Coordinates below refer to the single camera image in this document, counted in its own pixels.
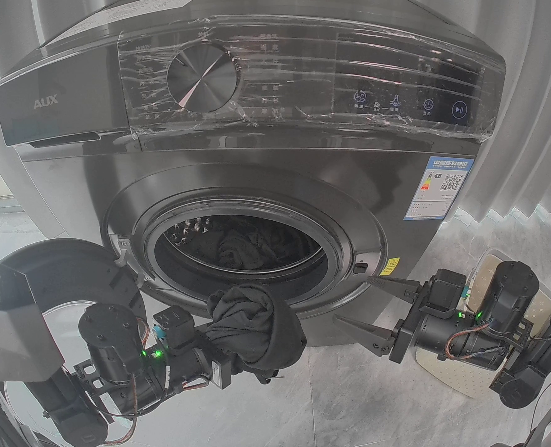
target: energy label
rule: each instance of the energy label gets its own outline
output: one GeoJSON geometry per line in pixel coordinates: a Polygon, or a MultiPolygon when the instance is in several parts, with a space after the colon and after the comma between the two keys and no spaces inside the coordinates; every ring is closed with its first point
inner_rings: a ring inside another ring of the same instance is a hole
{"type": "Polygon", "coordinates": [[[474,159],[431,156],[404,220],[443,219],[474,159]]]}

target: yellow warning label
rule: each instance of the yellow warning label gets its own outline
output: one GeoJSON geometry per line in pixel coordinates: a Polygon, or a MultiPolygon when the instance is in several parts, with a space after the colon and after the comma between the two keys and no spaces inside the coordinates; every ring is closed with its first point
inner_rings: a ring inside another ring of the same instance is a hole
{"type": "Polygon", "coordinates": [[[391,273],[395,270],[395,267],[398,266],[398,263],[399,263],[399,257],[397,258],[390,258],[388,260],[388,263],[387,265],[385,265],[385,268],[383,270],[383,272],[380,273],[380,275],[391,275],[391,273]]]}

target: black cloth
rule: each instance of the black cloth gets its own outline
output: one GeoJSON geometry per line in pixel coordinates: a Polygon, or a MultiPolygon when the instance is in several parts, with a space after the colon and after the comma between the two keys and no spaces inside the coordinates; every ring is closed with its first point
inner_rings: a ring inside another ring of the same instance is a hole
{"type": "Polygon", "coordinates": [[[240,284],[209,297],[213,319],[205,334],[237,366],[251,373],[293,365],[307,345],[301,322],[290,306],[268,287],[240,284]]]}
{"type": "Polygon", "coordinates": [[[208,232],[196,234],[181,248],[205,262],[238,270],[279,268],[317,249],[311,237],[294,227],[236,215],[213,217],[208,232]]]}

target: aux logo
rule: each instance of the aux logo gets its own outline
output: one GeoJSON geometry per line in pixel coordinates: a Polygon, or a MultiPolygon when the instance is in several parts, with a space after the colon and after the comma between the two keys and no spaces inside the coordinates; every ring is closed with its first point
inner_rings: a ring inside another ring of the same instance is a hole
{"type": "Polygon", "coordinates": [[[35,100],[35,103],[33,104],[33,109],[50,106],[50,104],[58,103],[58,101],[56,100],[56,96],[58,96],[57,93],[51,96],[46,96],[45,98],[41,98],[40,100],[35,100]]]}

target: beige mat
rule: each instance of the beige mat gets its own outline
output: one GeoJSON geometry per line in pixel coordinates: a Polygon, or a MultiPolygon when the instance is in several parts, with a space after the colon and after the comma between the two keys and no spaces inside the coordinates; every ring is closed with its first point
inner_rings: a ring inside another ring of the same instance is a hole
{"type": "MultiPolygon", "coordinates": [[[[495,273],[495,268],[503,260],[508,259],[507,256],[496,250],[490,250],[490,252],[481,257],[469,283],[470,294],[466,298],[465,304],[474,312],[478,310],[482,302],[495,273]]],[[[551,298],[547,293],[547,288],[541,283],[539,292],[533,298],[524,316],[534,323],[533,336],[543,329],[543,325],[548,322],[551,314],[551,298]]],[[[449,359],[439,361],[437,354],[421,348],[416,349],[416,362],[443,383],[471,398],[480,398],[490,394],[491,391],[488,387],[501,369],[500,367],[496,371],[488,371],[465,362],[449,359]]]]}

